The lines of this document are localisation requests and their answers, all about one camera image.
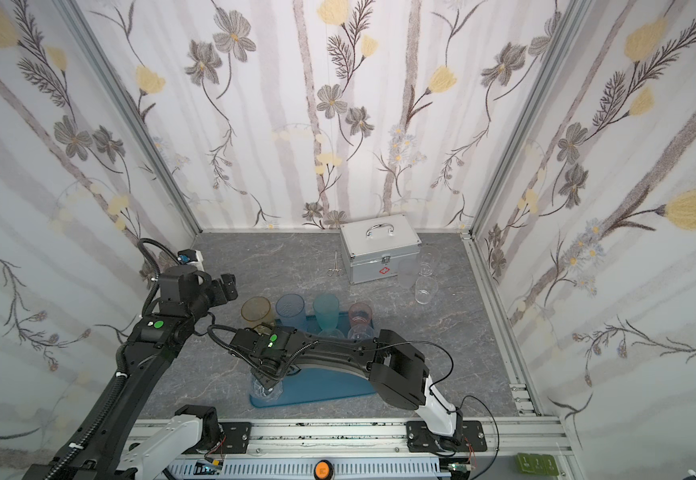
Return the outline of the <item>yellow plastic cup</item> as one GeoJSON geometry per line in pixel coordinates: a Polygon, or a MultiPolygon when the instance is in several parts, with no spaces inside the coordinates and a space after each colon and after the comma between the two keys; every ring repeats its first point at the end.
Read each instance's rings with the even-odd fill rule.
{"type": "Polygon", "coordinates": [[[270,300],[263,296],[255,296],[247,300],[241,308],[244,325],[255,330],[272,329],[275,326],[275,315],[270,300]]]}

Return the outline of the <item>clear faceted glass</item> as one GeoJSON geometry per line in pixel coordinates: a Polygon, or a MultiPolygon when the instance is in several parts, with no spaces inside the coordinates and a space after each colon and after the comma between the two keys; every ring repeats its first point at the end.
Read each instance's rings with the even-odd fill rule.
{"type": "Polygon", "coordinates": [[[321,338],[338,339],[338,340],[344,340],[346,338],[345,334],[340,329],[337,329],[337,328],[322,330],[321,332],[318,333],[318,336],[321,338]]]}
{"type": "Polygon", "coordinates": [[[357,324],[353,326],[347,335],[350,340],[371,340],[375,337],[375,330],[368,324],[357,324]]]}
{"type": "Polygon", "coordinates": [[[419,274],[425,277],[433,276],[440,264],[441,252],[434,246],[424,246],[419,254],[419,274]]]}
{"type": "Polygon", "coordinates": [[[283,394],[284,386],[282,382],[278,382],[273,386],[264,385],[255,376],[251,376],[250,396],[263,403],[272,403],[277,401],[283,394]]]}

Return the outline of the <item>blue plastic cup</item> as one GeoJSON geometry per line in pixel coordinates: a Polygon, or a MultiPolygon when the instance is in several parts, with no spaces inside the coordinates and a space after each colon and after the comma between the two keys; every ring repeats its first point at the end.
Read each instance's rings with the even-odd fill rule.
{"type": "Polygon", "coordinates": [[[275,305],[283,326],[306,331],[308,328],[306,302],[299,294],[285,294],[275,305]]]}

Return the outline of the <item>teal plastic tray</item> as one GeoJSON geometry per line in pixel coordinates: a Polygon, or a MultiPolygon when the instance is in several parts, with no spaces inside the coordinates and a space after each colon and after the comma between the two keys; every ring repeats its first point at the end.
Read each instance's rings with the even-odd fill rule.
{"type": "Polygon", "coordinates": [[[270,393],[251,377],[249,400],[255,408],[304,405],[375,395],[370,382],[348,373],[305,369],[279,382],[270,393]]]}

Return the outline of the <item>teal plastic cup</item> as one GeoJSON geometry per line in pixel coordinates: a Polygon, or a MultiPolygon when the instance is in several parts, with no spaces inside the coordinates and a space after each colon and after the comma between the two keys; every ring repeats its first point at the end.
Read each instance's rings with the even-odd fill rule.
{"type": "Polygon", "coordinates": [[[321,294],[314,300],[313,308],[317,323],[322,331],[338,327],[340,301],[337,296],[331,293],[321,294]]]}

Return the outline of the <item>pink plastic cup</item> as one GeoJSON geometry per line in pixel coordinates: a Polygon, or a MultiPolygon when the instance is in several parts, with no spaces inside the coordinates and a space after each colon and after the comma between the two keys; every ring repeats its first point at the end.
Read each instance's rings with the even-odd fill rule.
{"type": "Polygon", "coordinates": [[[350,306],[348,317],[351,327],[357,325],[369,326],[373,320],[373,310],[370,305],[364,302],[356,302],[350,306]]]}

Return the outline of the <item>clear faceted glass back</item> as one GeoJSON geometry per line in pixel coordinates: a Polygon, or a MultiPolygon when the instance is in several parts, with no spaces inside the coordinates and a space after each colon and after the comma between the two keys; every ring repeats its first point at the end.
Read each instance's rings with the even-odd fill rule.
{"type": "Polygon", "coordinates": [[[357,324],[353,326],[347,335],[350,340],[371,340],[375,337],[375,330],[368,324],[357,324]]]}

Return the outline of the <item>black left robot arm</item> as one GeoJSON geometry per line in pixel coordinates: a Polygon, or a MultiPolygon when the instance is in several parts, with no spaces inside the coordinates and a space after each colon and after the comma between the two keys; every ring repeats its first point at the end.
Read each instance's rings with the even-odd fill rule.
{"type": "Polygon", "coordinates": [[[68,442],[26,479],[134,479],[140,470],[120,462],[134,424],[161,377],[179,356],[196,324],[211,309],[238,298],[236,276],[217,278],[194,265],[159,274],[141,320],[115,354],[116,370],[68,442]]]}

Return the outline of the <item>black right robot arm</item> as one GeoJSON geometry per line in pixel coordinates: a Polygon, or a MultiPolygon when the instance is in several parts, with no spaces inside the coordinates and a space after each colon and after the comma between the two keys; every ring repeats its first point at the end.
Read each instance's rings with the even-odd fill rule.
{"type": "Polygon", "coordinates": [[[425,355],[398,333],[383,329],[377,337],[350,340],[321,337],[280,326],[269,334],[236,331],[218,344],[251,367],[267,389],[294,368],[326,369],[366,379],[383,401],[413,411],[429,432],[452,442],[463,436],[463,416],[438,390],[425,355]]]}

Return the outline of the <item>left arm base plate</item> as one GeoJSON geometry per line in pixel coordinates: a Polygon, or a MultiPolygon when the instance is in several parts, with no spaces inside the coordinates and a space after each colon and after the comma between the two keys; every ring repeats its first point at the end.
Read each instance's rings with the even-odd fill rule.
{"type": "Polygon", "coordinates": [[[210,430],[211,444],[207,454],[246,454],[251,440],[251,422],[221,421],[210,430]]]}

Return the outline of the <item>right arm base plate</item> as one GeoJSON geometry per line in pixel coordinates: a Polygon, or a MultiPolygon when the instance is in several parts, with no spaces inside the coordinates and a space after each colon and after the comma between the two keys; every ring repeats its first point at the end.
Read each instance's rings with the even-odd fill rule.
{"type": "Polygon", "coordinates": [[[408,421],[405,428],[411,453],[460,454],[488,450],[482,423],[476,420],[465,420],[452,436],[432,433],[422,420],[408,421]]]}

